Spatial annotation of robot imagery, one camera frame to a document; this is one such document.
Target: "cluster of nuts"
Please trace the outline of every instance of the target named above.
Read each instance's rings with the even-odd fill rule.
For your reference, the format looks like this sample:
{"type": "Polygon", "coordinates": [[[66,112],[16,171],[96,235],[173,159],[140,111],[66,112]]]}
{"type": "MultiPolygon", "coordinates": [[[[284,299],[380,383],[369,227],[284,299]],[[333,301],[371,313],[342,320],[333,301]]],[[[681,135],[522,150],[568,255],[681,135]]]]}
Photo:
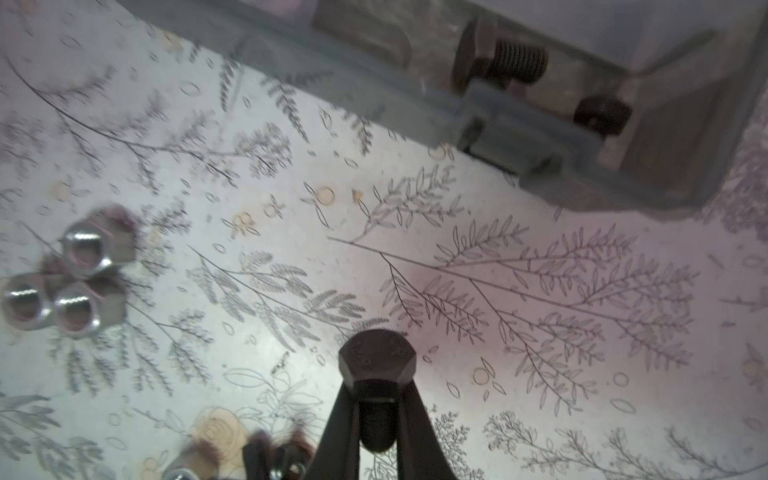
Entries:
{"type": "Polygon", "coordinates": [[[134,259],[134,233],[116,220],[93,216],[70,226],[61,244],[67,273],[24,273],[5,285],[6,322],[20,330],[55,324],[72,338],[122,322],[125,293],[109,275],[134,259]]]}

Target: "branch drawing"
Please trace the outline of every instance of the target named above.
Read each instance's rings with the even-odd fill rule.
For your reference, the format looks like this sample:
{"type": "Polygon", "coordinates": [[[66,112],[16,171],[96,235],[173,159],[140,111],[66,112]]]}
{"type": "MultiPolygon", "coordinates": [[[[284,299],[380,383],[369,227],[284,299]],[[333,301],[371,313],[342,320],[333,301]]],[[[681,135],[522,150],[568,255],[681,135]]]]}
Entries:
{"type": "Polygon", "coordinates": [[[50,99],[60,101],[63,105],[69,105],[75,101],[81,104],[90,104],[95,96],[107,97],[107,86],[115,72],[116,70],[112,65],[107,65],[103,74],[90,74],[79,84],[42,88],[40,92],[50,99]]]}
{"type": "Polygon", "coordinates": [[[343,343],[363,329],[389,321],[362,319],[366,309],[354,303],[356,297],[350,293],[326,290],[315,294],[304,283],[304,270],[273,262],[271,253],[242,253],[239,268],[229,270],[194,248],[192,251],[197,254],[200,266],[187,270],[187,277],[203,290],[208,300],[221,305],[239,322],[245,322],[246,316],[261,319],[275,339],[291,352],[295,350],[288,339],[301,347],[306,340],[319,341],[310,331],[312,322],[335,328],[336,341],[343,343]],[[301,307],[294,304],[296,299],[303,300],[301,307]]]}
{"type": "Polygon", "coordinates": [[[45,148],[43,131],[40,121],[25,120],[14,111],[0,121],[0,165],[12,168],[17,180],[25,179],[38,166],[35,155],[45,148]]]}
{"type": "Polygon", "coordinates": [[[243,73],[245,72],[245,67],[240,63],[240,59],[245,52],[245,46],[246,38],[241,38],[221,63],[219,100],[221,110],[224,112],[229,111],[231,103],[237,98],[237,92],[240,90],[240,82],[243,80],[243,73]]]}
{"type": "Polygon", "coordinates": [[[299,133],[299,136],[306,143],[309,143],[310,139],[306,136],[306,131],[304,131],[304,127],[301,124],[299,108],[296,106],[296,100],[293,98],[296,94],[296,89],[275,77],[266,77],[260,84],[262,87],[268,87],[266,91],[267,96],[275,100],[275,106],[288,117],[288,121],[293,125],[293,129],[299,133]]]}
{"type": "Polygon", "coordinates": [[[440,227],[446,217],[455,218],[464,210],[458,206],[461,195],[456,196],[448,207],[442,204],[442,192],[449,192],[449,185],[456,182],[452,173],[453,167],[450,165],[442,168],[442,171],[439,165],[435,165],[428,174],[422,167],[415,177],[402,177],[397,184],[391,179],[384,195],[374,186],[373,195],[378,204],[373,210],[369,210],[362,199],[357,200],[367,221],[362,233],[351,240],[352,243],[359,242],[377,227],[396,228],[393,221],[397,221],[402,228],[408,228],[415,217],[421,217],[433,227],[440,227]]]}
{"type": "Polygon", "coordinates": [[[278,167],[288,168],[292,163],[290,141],[275,124],[266,124],[263,131],[250,135],[238,134],[234,143],[237,154],[251,159],[251,177],[275,177],[278,167]]]}
{"type": "Polygon", "coordinates": [[[716,456],[699,453],[691,441],[677,433],[674,427],[667,429],[664,441],[670,452],[677,456],[679,465],[669,465],[634,453],[624,429],[611,431],[604,443],[605,452],[591,449],[581,430],[555,431],[561,437],[559,445],[552,439],[541,441],[535,429],[526,427],[510,411],[492,415],[483,429],[491,450],[520,458],[523,461],[521,468],[531,472],[548,472],[552,476],[567,475],[574,468],[594,471],[606,480],[726,480],[768,467],[768,462],[749,468],[727,465],[716,456]],[[697,468],[699,474],[689,476],[682,473],[688,467],[697,468]]]}
{"type": "Polygon", "coordinates": [[[21,188],[9,187],[0,190],[0,218],[9,220],[8,212],[15,211],[16,200],[24,198],[21,188]]]}
{"type": "Polygon", "coordinates": [[[760,312],[768,308],[768,286],[760,288],[760,292],[757,298],[754,300],[744,300],[741,296],[737,296],[735,299],[721,299],[722,303],[730,303],[731,305],[748,306],[750,313],[760,312]]]}
{"type": "Polygon", "coordinates": [[[136,262],[120,272],[120,279],[137,300],[154,307],[154,283],[173,269],[168,257],[175,248],[168,237],[189,233],[192,223],[182,200],[175,200],[159,211],[154,211],[154,206],[145,205],[136,223],[136,262]]]}
{"type": "Polygon", "coordinates": [[[697,275],[687,266],[659,272],[656,260],[631,256],[634,239],[615,227],[590,237],[582,228],[539,252],[523,245],[528,228],[512,225],[509,217],[480,227],[472,221],[467,234],[455,228],[453,247],[438,245],[438,265],[332,240],[386,262],[384,306],[393,304],[389,315],[406,328],[444,323],[447,334],[475,343],[489,341],[493,322],[493,340],[519,359],[515,376],[526,379],[527,392],[538,392],[540,408],[552,399],[555,415],[561,408],[580,411],[577,400],[598,392],[595,381],[582,376],[605,361],[601,345],[609,333],[628,342],[630,357],[642,355],[647,370],[689,363],[690,352],[675,341],[693,321],[689,289],[697,275]],[[484,265],[504,268],[476,268],[484,265]],[[505,306],[511,303],[514,308],[505,306]],[[539,313],[542,306],[546,314],[539,313]]]}
{"type": "Polygon", "coordinates": [[[56,480],[115,480],[117,475],[103,463],[104,450],[98,443],[79,436],[60,442],[51,436],[51,430],[60,429],[61,423],[52,416],[55,410],[49,406],[50,400],[0,392],[0,453],[14,462],[34,453],[42,471],[56,480]]]}
{"type": "Polygon", "coordinates": [[[334,110],[343,110],[342,120],[350,121],[350,128],[355,133],[357,143],[359,145],[360,154],[366,156],[371,153],[371,146],[373,145],[373,132],[371,132],[372,123],[379,121],[384,114],[386,107],[384,104],[380,104],[366,115],[354,114],[351,111],[344,110],[342,108],[334,107],[334,110]]]}
{"type": "Polygon", "coordinates": [[[119,328],[102,332],[86,342],[61,334],[51,339],[51,358],[65,363],[71,392],[87,390],[96,396],[102,387],[114,388],[118,370],[132,369],[137,392],[158,389],[172,396],[174,388],[161,365],[163,358],[170,360],[183,382],[194,380],[207,384],[210,374],[197,349],[209,346],[214,338],[201,326],[202,312],[183,310],[163,323],[133,303],[127,305],[139,314],[139,319],[125,319],[119,328]],[[163,342],[157,340],[157,334],[167,338],[165,354],[161,352],[163,342]]]}
{"type": "MultiPolygon", "coordinates": [[[[134,169],[137,181],[153,194],[159,194],[162,186],[157,182],[158,154],[169,154],[176,161],[182,157],[191,161],[193,173],[220,180],[231,187],[237,187],[236,180],[240,178],[233,162],[245,161],[251,171],[266,174],[265,162],[272,167],[285,167],[290,164],[290,150],[285,143],[285,137],[273,125],[268,124],[264,131],[254,131],[252,134],[238,134],[235,139],[237,146],[231,151],[215,151],[207,146],[206,129],[213,127],[210,111],[195,111],[184,121],[179,131],[170,134],[161,144],[144,143],[142,139],[153,128],[150,122],[167,121],[164,115],[165,102],[159,94],[152,94],[147,100],[147,107],[139,115],[128,115],[116,121],[102,121],[101,124],[89,124],[77,118],[65,107],[58,105],[64,90],[43,90],[34,87],[11,61],[6,58],[10,69],[16,77],[41,101],[52,108],[59,120],[61,129],[68,134],[82,160],[84,171],[98,177],[104,166],[101,150],[105,148],[123,147],[134,157],[134,169]],[[94,146],[95,141],[104,144],[94,146]]],[[[92,99],[83,94],[69,94],[79,101],[92,99]]]]}

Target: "threaded bolt shaft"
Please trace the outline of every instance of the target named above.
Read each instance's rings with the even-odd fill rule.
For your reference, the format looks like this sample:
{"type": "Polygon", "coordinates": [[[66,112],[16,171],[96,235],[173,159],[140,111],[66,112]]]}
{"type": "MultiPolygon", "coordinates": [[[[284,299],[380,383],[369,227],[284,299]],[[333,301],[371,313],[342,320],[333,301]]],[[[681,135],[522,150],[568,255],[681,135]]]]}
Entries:
{"type": "Polygon", "coordinates": [[[499,40],[488,73],[493,77],[514,78],[532,84],[547,70],[548,62],[549,54],[543,47],[499,40]]]}

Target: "white table surface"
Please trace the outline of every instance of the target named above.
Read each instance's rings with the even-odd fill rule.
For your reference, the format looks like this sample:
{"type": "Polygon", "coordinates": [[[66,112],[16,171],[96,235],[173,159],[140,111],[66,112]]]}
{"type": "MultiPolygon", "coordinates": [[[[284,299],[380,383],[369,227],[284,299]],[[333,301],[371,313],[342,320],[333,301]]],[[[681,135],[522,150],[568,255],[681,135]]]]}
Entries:
{"type": "Polygon", "coordinates": [[[122,325],[0,328],[4,478],[154,480],[191,439],[241,477],[258,429],[319,439],[368,326],[459,478],[768,476],[768,98],[698,218],[573,214],[113,0],[0,5],[0,272],[104,207],[140,244],[122,325]]]}

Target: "dark metal bolt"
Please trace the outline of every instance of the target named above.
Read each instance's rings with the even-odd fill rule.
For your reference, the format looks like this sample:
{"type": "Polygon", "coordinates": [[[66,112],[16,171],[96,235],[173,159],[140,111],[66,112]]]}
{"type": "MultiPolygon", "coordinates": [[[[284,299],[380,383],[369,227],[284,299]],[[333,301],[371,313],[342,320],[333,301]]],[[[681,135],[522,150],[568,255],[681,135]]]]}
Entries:
{"type": "Polygon", "coordinates": [[[339,369],[355,400],[395,402],[413,380],[416,352],[397,332],[366,330],[341,347],[339,369]]]}
{"type": "Polygon", "coordinates": [[[369,452],[386,452],[397,438],[397,403],[360,403],[360,442],[369,452]]]}
{"type": "Polygon", "coordinates": [[[472,78],[502,87],[510,80],[532,84],[547,70],[548,62],[545,48],[499,38],[495,18],[483,16],[469,22],[462,33],[453,63],[453,84],[459,91],[472,78]]]}

